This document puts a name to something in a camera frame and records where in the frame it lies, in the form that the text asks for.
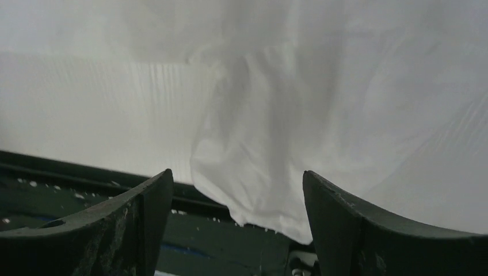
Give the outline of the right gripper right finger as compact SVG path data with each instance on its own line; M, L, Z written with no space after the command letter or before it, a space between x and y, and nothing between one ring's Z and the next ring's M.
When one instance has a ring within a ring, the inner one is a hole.
M323 275L486 275L487 236L405 218L303 174L313 245Z

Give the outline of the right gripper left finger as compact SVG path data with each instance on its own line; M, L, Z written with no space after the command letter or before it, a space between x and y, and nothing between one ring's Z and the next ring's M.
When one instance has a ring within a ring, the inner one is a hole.
M2 275L154 275L173 196L165 170L37 228L1 233Z

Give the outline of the white printed t-shirt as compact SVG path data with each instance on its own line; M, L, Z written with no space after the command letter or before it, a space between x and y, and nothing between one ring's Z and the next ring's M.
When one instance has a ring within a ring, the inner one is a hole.
M233 219L301 243L302 173L487 232L486 1L125 1L155 136Z

